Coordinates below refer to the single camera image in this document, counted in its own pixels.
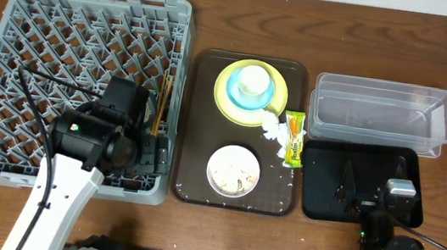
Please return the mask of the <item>white napkin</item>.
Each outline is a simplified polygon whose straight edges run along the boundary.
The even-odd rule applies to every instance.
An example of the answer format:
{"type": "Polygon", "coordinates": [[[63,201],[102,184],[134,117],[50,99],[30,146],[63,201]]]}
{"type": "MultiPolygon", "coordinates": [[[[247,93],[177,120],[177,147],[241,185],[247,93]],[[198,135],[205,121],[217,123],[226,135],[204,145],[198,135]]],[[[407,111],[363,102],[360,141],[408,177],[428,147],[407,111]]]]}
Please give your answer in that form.
{"type": "Polygon", "coordinates": [[[285,157],[286,154],[286,143],[287,143],[287,120],[285,122],[280,123],[278,117],[269,111],[263,111],[263,120],[262,120],[262,130],[265,132],[264,136],[268,140],[277,140],[281,149],[277,152],[277,156],[279,158],[285,157]]]}

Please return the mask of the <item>wooden chopstick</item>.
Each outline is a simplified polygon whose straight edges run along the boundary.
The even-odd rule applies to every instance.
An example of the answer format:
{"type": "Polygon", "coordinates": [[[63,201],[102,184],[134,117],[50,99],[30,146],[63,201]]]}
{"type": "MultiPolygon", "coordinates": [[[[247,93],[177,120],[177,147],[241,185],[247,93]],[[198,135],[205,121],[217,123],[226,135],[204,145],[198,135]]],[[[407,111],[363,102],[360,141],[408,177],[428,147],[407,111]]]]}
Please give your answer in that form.
{"type": "Polygon", "coordinates": [[[170,95],[170,92],[171,92],[173,80],[174,80],[174,77],[169,75],[168,86],[166,87],[164,97],[163,97],[163,100],[161,103],[161,107],[159,108],[158,118],[157,118],[157,120],[155,120],[155,126],[154,126],[154,130],[153,130],[154,137],[157,137],[157,135],[158,135],[160,122],[162,121],[162,117],[163,117],[163,114],[165,111],[165,105],[167,104],[168,96],[170,95]]]}
{"type": "Polygon", "coordinates": [[[156,131],[158,128],[158,125],[157,125],[158,115],[159,115],[160,108],[161,108],[161,101],[163,100],[163,94],[165,93],[166,80],[168,80],[169,73],[170,73],[170,71],[167,69],[164,72],[163,80],[161,81],[162,87],[160,88],[160,93],[159,93],[158,100],[157,100],[156,114],[154,115],[154,122],[151,127],[151,135],[152,136],[156,135],[156,131]]]}

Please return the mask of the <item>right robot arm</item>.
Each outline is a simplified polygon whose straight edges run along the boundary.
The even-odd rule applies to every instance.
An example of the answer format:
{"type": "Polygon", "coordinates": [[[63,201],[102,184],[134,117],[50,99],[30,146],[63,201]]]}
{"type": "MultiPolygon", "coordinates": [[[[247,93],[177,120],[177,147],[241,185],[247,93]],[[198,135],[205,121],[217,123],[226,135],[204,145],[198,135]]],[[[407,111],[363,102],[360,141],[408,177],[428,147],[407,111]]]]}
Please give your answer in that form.
{"type": "Polygon", "coordinates": [[[394,231],[419,200],[413,181],[391,178],[374,198],[365,198],[356,193],[354,174],[347,162],[334,198],[344,204],[345,217],[360,223],[360,250],[424,250],[417,239],[394,231]]]}

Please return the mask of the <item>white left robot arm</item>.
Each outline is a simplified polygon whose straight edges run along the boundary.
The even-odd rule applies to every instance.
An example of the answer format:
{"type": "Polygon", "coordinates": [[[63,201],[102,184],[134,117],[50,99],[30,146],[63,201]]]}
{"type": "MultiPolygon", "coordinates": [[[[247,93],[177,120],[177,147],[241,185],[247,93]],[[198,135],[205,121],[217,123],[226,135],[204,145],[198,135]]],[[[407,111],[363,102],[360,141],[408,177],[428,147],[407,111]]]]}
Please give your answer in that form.
{"type": "Polygon", "coordinates": [[[29,88],[23,91],[46,156],[3,250],[63,250],[75,221],[107,176],[166,175],[169,140],[148,128],[149,91],[135,81],[112,78],[96,102],[65,110],[49,126],[29,88]]]}

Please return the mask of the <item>white bowl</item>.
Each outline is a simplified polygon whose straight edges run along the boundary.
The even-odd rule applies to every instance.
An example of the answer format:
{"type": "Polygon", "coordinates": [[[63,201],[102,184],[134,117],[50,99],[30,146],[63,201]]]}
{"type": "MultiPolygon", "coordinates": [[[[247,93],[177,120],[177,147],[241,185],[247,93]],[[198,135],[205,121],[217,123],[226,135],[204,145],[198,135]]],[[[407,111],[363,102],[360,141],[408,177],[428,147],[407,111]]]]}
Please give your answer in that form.
{"type": "Polygon", "coordinates": [[[224,197],[243,197],[259,183],[257,157],[243,146],[227,145],[215,150],[206,165],[206,177],[215,192],[224,197]]]}

